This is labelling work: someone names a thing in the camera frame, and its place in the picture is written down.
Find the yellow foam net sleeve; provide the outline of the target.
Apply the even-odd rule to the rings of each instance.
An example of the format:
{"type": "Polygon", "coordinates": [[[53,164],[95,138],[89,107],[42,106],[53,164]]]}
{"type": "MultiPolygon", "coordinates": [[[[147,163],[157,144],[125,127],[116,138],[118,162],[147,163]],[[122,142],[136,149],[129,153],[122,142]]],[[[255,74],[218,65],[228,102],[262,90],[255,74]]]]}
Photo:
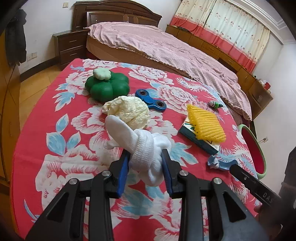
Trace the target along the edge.
{"type": "Polygon", "coordinates": [[[226,133],[214,113],[191,104],[187,105],[187,112],[187,117],[194,126],[198,140],[214,143],[226,141],[226,133]]]}

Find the white knit glove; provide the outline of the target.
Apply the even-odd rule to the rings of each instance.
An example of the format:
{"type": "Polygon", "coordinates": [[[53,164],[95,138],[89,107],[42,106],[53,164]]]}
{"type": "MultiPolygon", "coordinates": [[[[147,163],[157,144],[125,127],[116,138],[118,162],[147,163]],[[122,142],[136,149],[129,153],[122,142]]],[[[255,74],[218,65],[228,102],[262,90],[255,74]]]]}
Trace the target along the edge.
{"type": "Polygon", "coordinates": [[[104,144],[106,149],[122,147],[130,153],[129,167],[137,171],[140,179],[149,186],[159,186],[164,180],[161,153],[171,151],[170,140],[159,133],[132,130],[114,115],[105,119],[106,130],[112,137],[104,144]]]}

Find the cream paper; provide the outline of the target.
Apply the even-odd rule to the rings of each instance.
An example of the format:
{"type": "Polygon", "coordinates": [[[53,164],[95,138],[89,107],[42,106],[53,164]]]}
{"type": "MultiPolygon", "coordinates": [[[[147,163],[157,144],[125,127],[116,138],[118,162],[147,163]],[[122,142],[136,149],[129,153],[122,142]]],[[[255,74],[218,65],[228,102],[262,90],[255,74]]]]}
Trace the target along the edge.
{"type": "Polygon", "coordinates": [[[146,128],[150,121],[147,104],[135,96],[119,96],[108,101],[103,105],[102,112],[117,116],[133,130],[146,128]]]}

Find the blue crumpled wrapper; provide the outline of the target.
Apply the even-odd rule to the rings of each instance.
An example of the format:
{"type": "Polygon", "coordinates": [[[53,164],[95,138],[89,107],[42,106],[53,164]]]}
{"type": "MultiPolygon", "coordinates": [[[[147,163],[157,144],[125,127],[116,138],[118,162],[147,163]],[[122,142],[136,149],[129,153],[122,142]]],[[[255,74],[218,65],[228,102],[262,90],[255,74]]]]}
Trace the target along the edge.
{"type": "Polygon", "coordinates": [[[223,170],[223,171],[229,171],[230,167],[232,165],[238,165],[238,162],[237,162],[237,160],[224,162],[224,161],[218,160],[217,157],[210,156],[207,161],[207,164],[211,169],[219,169],[219,170],[223,170]]]}

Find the teal green book box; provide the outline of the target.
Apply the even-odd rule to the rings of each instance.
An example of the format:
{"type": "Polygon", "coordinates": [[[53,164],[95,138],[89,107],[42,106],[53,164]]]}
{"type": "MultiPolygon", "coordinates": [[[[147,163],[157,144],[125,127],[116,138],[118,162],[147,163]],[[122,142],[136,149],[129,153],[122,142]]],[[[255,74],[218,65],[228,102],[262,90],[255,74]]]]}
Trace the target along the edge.
{"type": "Polygon", "coordinates": [[[210,155],[215,155],[219,152],[219,144],[197,139],[197,135],[194,130],[195,126],[189,121],[189,118],[186,117],[179,129],[179,133],[184,135],[186,138],[188,138],[190,141],[192,141],[194,144],[196,144],[198,147],[200,147],[210,155]]]}

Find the small green toy figure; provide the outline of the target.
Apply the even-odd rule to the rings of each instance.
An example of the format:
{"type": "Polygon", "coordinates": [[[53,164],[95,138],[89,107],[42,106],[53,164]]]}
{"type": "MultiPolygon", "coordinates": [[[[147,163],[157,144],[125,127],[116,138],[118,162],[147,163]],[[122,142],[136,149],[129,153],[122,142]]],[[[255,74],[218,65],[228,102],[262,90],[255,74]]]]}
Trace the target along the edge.
{"type": "Polygon", "coordinates": [[[223,105],[216,102],[216,101],[210,101],[208,102],[208,106],[210,106],[210,108],[213,108],[213,109],[219,109],[219,108],[222,108],[223,105]]]}

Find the wooden wardrobe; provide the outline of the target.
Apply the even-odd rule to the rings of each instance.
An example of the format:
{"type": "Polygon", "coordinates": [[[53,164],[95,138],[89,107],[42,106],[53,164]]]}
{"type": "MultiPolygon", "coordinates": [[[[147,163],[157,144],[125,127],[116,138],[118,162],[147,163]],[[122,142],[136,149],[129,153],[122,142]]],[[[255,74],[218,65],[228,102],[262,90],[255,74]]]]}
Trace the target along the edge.
{"type": "Polygon", "coordinates": [[[6,59],[5,33],[1,34],[1,193],[10,192],[13,154],[20,135],[20,72],[6,59]]]}

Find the red floral table cloth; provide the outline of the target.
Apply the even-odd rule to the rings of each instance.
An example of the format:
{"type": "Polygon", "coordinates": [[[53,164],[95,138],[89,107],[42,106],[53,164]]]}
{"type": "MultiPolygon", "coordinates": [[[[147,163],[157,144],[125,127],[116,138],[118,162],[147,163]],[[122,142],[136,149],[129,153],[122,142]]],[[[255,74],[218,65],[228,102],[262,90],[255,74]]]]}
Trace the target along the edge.
{"type": "MultiPolygon", "coordinates": [[[[208,109],[218,93],[199,81],[144,66],[111,61],[75,59],[48,87],[28,117],[14,153],[12,200],[18,233],[25,238],[55,195],[71,179],[86,180],[108,169],[122,149],[107,150],[111,137],[105,129],[102,104],[84,89],[93,69],[104,67],[129,78],[130,95],[142,88],[162,99],[166,110],[150,110],[147,130],[171,142],[170,156],[196,177],[220,177],[253,215],[259,202],[229,172],[208,168],[209,155],[178,133],[186,119],[187,105],[208,109]]],[[[256,176],[247,144],[226,105],[216,113],[227,135],[216,155],[219,161],[236,159],[256,176]]],[[[121,199],[111,199],[115,240],[178,240],[181,200],[170,199],[164,182],[149,187],[130,170],[121,199]]]]}

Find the blue fidget spinner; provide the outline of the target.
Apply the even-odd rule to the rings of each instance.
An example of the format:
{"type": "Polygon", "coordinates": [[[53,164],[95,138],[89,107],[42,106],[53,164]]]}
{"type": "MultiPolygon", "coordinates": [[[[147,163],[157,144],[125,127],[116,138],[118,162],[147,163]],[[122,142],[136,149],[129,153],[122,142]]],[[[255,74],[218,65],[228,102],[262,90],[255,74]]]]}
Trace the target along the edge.
{"type": "Polygon", "coordinates": [[[152,98],[149,95],[148,91],[145,89],[138,89],[135,92],[135,97],[140,98],[147,105],[149,109],[164,112],[167,108],[167,105],[165,104],[165,102],[163,102],[160,99],[152,98]]]}

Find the long wooden low cabinet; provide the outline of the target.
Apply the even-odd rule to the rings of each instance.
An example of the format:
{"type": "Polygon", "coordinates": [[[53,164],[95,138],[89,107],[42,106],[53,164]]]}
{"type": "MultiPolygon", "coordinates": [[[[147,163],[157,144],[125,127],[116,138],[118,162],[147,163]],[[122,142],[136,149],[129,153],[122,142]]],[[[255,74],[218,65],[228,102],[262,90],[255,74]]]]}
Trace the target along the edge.
{"type": "Polygon", "coordinates": [[[167,25],[166,33],[171,34],[177,39],[189,44],[190,46],[201,50],[234,72],[238,77],[238,83],[241,89],[245,93],[248,93],[250,87],[255,82],[255,78],[229,55],[223,53],[218,47],[202,40],[199,37],[194,36],[188,30],[183,28],[167,25]]]}

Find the green pumpkin toy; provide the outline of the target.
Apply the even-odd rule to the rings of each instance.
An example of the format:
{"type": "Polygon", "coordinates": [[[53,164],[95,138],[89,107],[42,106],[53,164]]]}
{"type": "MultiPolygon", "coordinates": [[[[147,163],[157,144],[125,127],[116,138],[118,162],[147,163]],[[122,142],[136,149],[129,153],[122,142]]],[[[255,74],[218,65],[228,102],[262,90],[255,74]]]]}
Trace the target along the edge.
{"type": "Polygon", "coordinates": [[[94,100],[108,102],[129,94],[129,78],[123,73],[97,68],[93,70],[93,75],[87,78],[85,89],[94,100]]]}

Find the brown bed mattress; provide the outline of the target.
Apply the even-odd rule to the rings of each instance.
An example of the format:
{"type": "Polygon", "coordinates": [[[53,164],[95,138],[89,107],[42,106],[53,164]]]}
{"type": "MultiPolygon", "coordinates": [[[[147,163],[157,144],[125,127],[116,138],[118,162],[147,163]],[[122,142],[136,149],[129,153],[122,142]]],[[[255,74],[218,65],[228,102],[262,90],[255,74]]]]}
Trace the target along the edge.
{"type": "Polygon", "coordinates": [[[181,71],[171,66],[154,61],[142,53],[138,53],[138,52],[135,53],[132,51],[127,51],[125,49],[111,48],[91,38],[90,36],[87,36],[86,48],[88,52],[91,53],[91,54],[87,54],[89,58],[90,56],[93,56],[93,58],[96,57],[98,60],[141,65],[141,66],[151,67],[151,68],[163,70],[166,72],[178,74],[180,76],[184,76],[187,78],[191,78],[191,76],[185,73],[184,71],[181,71]]]}

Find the dark hanging coat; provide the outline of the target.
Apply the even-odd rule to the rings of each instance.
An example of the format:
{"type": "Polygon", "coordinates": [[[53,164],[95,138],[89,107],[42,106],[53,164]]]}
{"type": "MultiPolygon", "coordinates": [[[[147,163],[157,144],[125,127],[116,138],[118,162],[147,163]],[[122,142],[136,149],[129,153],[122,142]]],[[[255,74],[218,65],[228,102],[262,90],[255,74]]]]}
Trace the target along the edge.
{"type": "Polygon", "coordinates": [[[20,65],[27,59],[26,37],[23,26],[26,12],[19,9],[5,29],[6,59],[9,66],[20,65]]]}

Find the white red floral curtain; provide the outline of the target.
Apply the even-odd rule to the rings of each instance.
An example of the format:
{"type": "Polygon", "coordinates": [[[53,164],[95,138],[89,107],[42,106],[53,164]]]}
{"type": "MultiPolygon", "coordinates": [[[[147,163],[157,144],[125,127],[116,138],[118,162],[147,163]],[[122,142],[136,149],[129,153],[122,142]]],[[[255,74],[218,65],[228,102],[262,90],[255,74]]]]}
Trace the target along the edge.
{"type": "Polygon", "coordinates": [[[170,24],[218,47],[252,72],[267,46],[270,30],[224,0],[182,1],[170,24]]]}

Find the pink checked quilt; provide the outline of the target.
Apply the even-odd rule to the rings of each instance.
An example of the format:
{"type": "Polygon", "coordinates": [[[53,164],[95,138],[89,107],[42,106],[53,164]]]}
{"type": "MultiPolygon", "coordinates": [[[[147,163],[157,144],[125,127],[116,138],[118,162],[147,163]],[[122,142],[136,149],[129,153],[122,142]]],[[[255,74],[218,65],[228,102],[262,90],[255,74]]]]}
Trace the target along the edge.
{"type": "Polygon", "coordinates": [[[111,48],[142,53],[150,59],[184,71],[218,92],[222,100],[247,121],[251,105],[237,75],[217,60],[161,29],[125,22],[102,22],[89,27],[91,38],[111,48]]]}

